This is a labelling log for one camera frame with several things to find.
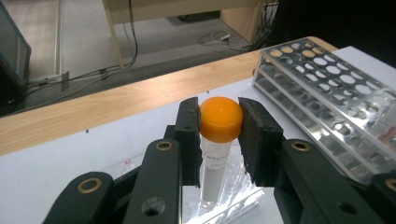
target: orange cap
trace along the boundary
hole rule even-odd
[[[226,97],[212,97],[201,104],[201,135],[209,141],[233,141],[242,126],[242,109]]]

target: rack hole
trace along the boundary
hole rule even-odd
[[[308,98],[308,95],[304,91],[296,91],[295,94],[300,100],[306,100]]]
[[[292,53],[293,52],[293,49],[291,47],[289,47],[289,46],[284,46],[280,50],[282,50],[285,53]]]
[[[361,73],[351,72],[350,75],[352,75],[356,79],[363,79],[363,77],[361,76]]]
[[[305,66],[307,69],[310,69],[310,70],[312,70],[312,69],[315,68],[314,65],[313,65],[312,63],[305,63],[304,66]]]
[[[276,73],[276,74],[274,75],[274,80],[275,80],[276,82],[283,82],[283,81],[285,80],[285,76],[284,76],[283,74]]]
[[[390,106],[390,102],[386,98],[380,96],[374,96],[373,102],[376,102],[383,106]]]
[[[342,135],[350,135],[351,134],[350,129],[342,123],[334,124],[334,129]]]
[[[303,72],[305,71],[304,68],[301,67],[300,65],[296,66],[295,69],[296,69],[297,71],[299,71],[300,73],[303,73]]]
[[[363,111],[359,111],[354,117],[357,119],[367,119],[366,113]]]
[[[308,58],[315,57],[315,53],[312,50],[308,50],[308,49],[303,50],[303,55]]]
[[[330,79],[329,80],[329,84],[330,85],[332,85],[332,86],[334,86],[334,87],[337,87],[337,88],[342,88],[344,85],[340,82],[340,80],[338,80],[338,79]]]
[[[267,64],[264,66],[263,70],[267,73],[273,73],[273,72],[275,72],[276,69],[273,65]]]
[[[318,104],[318,102],[312,102],[311,104],[309,104],[309,108],[311,110],[320,110],[320,104]]]
[[[334,56],[330,56],[330,55],[326,54],[323,58],[326,59],[328,62],[331,62],[331,63],[335,62]]]
[[[353,91],[353,90],[345,90],[343,92],[343,94],[345,96],[347,96],[348,98],[352,99],[352,100],[358,100],[359,99],[358,98],[358,94],[355,91]]]
[[[318,81],[318,78],[315,77],[315,76],[312,75],[312,74],[306,74],[304,77],[307,78],[307,79],[309,79],[309,80],[311,80],[311,81],[313,81],[313,82]]]
[[[292,64],[293,60],[291,58],[288,58],[288,57],[282,57],[282,58],[280,58],[280,62],[281,63],[285,63],[285,64]]]
[[[379,90],[381,89],[380,85],[378,83],[373,83],[371,81],[366,81],[366,84],[368,87],[370,87],[373,90]]]
[[[335,120],[334,116],[329,111],[323,111],[319,114],[320,118],[328,122],[333,122]]]
[[[337,63],[337,67],[341,68],[342,70],[348,70],[346,63]]]
[[[316,54],[323,54],[324,53],[324,49],[321,49],[321,48],[318,48],[318,47],[312,48],[312,51],[314,51]]]
[[[356,89],[358,92],[360,92],[360,93],[362,93],[362,94],[365,94],[365,95],[368,95],[368,94],[372,93],[372,91],[370,90],[370,88],[368,88],[367,86],[364,86],[364,85],[357,85],[357,86],[355,87],[355,89]]]
[[[326,60],[324,60],[322,58],[315,58],[314,63],[317,63],[318,65],[326,65],[327,64]]]
[[[161,197],[152,197],[142,204],[142,213],[148,217],[155,217],[165,210],[165,200]]]
[[[291,58],[296,62],[300,62],[304,59],[304,56],[301,53],[293,53]]]
[[[320,83],[318,86],[319,86],[319,90],[322,91],[323,93],[327,94],[332,91],[332,89],[330,89],[330,86],[327,84]]]
[[[326,77],[327,77],[327,76],[325,75],[326,72],[323,71],[323,70],[319,70],[319,71],[317,71],[315,74],[316,74],[318,77],[321,77],[321,78],[326,78]]]
[[[326,70],[327,70],[328,72],[334,74],[334,75],[338,75],[338,74],[341,73],[341,70],[340,70],[339,68],[337,68],[337,67],[335,67],[335,66],[332,66],[332,65],[327,66],[327,67],[326,67]]]
[[[353,84],[355,83],[355,78],[353,78],[352,76],[348,76],[348,75],[341,75],[340,76],[341,81],[345,82],[346,84]]]
[[[347,99],[343,95],[335,94],[332,98],[338,105],[347,105]]]
[[[393,100],[396,100],[396,94],[394,93],[394,92],[391,92],[391,91],[384,91],[384,97],[387,99],[387,100],[390,100],[390,101],[393,101]]]
[[[302,47],[301,47],[301,44],[299,44],[299,43],[293,43],[293,44],[291,44],[291,47],[293,48],[293,49],[301,49]]]
[[[282,56],[282,52],[279,49],[273,49],[270,52],[270,54],[271,54],[271,56],[276,57],[276,58]]]

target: centrifuge tube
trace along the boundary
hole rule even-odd
[[[225,97],[212,97],[201,104],[202,207],[216,206],[232,141],[240,134],[242,109]]]

